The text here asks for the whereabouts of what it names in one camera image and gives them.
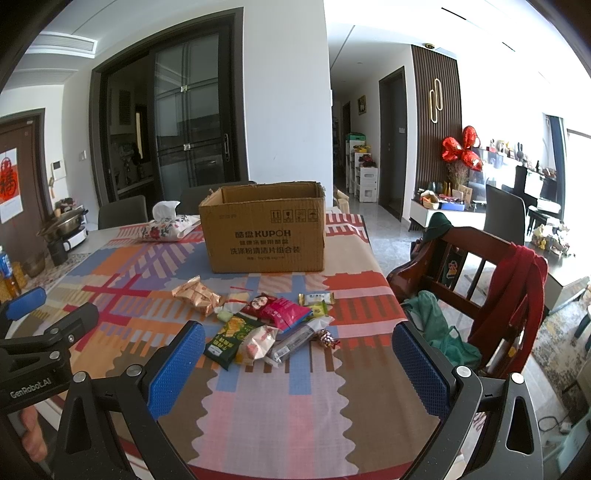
cable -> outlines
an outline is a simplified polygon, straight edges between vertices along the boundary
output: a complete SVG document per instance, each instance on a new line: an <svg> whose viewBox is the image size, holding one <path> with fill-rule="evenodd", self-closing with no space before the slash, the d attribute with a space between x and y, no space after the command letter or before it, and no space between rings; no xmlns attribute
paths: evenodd
<svg viewBox="0 0 591 480"><path fill-rule="evenodd" d="M539 430L540 430L542 433L546 433L546 432L549 432L550 430L554 430L554 429L555 429L556 427L558 427L559 425L562 425L562 422L564 422L564 421L565 421L565 420L568 418L568 416L570 415L570 412L572 412L572 411L573 411L573 409L571 408L571 409L570 409L570 410L567 412L567 414L564 416L564 418L563 418L562 420L560 420L560 421L558 421L558 419L557 419L557 418L556 418L554 415L547 415L547 416L545 416L545 417L542 417L542 418L540 418L540 419L538 420L538 429L539 429ZM551 426L549 429L543 429L542 427L540 427L540 422L541 422L542 420L546 420L546 419L554 419L554 421L556 422L556 424L555 424L555 425L553 425L553 426Z"/></svg>

rug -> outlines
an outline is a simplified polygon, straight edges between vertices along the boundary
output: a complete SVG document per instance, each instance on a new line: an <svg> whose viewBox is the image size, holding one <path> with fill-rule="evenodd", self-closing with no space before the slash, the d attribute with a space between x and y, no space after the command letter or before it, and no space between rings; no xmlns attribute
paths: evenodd
<svg viewBox="0 0 591 480"><path fill-rule="evenodd" d="M591 326L583 334L574 338L574 331L591 303L591 291L587 289L579 301L573 301L566 307L549 315L542 323L535 339L532 355L548 378L552 388L570 411L573 421L581 418L589 408L579 388L572 388L566 393L562 391L577 378L588 355L584 345Z"/></svg>

red cloth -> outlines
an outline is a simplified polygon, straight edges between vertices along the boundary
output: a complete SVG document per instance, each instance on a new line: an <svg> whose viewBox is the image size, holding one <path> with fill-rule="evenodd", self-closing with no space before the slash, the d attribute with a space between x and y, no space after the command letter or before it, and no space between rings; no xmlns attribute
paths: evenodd
<svg viewBox="0 0 591 480"><path fill-rule="evenodd" d="M468 342L478 347L484 366L495 353L510 326L524 328L522 348L502 375L520 372L534 345L544 313L544 283L548 275L546 260L527 247L511 244L509 254L492 274L489 294L474 319Z"/></svg>

biscuit wrapper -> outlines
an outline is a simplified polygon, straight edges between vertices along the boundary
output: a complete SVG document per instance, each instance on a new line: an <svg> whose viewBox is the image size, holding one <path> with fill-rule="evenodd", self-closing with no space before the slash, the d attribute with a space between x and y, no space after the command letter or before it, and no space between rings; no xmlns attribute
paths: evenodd
<svg viewBox="0 0 591 480"><path fill-rule="evenodd" d="M213 309L220 303L221 296L212 292L202 282L199 276L193 277L172 291L173 297L186 299L203 313L204 316L213 312Z"/></svg>

green snack bag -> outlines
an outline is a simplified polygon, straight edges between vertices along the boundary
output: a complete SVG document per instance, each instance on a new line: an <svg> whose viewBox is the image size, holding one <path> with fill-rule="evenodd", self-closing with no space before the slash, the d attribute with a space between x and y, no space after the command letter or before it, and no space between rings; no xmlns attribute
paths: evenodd
<svg viewBox="0 0 591 480"><path fill-rule="evenodd" d="M227 370L236 353L238 353L238 347L248 333L262 325L264 325L262 322L246 315L239 316L239 314L236 314L232 316L216 336L207 343L204 352L205 356Z"/></svg>

